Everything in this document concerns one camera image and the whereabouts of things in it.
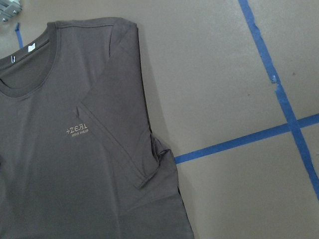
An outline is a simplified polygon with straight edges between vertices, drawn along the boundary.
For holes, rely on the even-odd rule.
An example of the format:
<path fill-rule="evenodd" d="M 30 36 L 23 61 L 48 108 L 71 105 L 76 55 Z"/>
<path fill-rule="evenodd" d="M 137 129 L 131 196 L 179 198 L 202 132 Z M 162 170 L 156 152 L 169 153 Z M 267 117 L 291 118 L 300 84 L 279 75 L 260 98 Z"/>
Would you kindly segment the dark brown t-shirt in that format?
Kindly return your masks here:
<path fill-rule="evenodd" d="M 0 236 L 194 237 L 150 128 L 135 23 L 50 22 L 1 59 Z"/>

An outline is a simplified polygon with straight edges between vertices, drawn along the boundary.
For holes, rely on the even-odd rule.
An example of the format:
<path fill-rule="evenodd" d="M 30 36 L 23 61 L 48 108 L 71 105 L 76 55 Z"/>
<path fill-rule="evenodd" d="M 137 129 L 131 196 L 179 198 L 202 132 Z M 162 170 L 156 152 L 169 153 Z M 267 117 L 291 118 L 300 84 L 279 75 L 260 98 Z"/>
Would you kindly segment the blue tape grid lines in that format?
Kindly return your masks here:
<path fill-rule="evenodd" d="M 153 133 L 178 162 L 185 199 L 315 196 L 316 0 L 24 0 L 2 51 L 49 21 L 119 16 L 139 28 Z"/>

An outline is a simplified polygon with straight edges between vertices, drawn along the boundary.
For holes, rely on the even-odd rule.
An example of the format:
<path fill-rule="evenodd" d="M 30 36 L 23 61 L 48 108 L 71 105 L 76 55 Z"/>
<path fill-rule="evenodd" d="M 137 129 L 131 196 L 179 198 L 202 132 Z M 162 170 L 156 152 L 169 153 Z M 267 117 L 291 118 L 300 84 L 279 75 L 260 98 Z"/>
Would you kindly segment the aluminium frame post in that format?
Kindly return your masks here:
<path fill-rule="evenodd" d="M 7 22 L 22 11 L 19 0 L 0 0 L 0 20 Z"/>

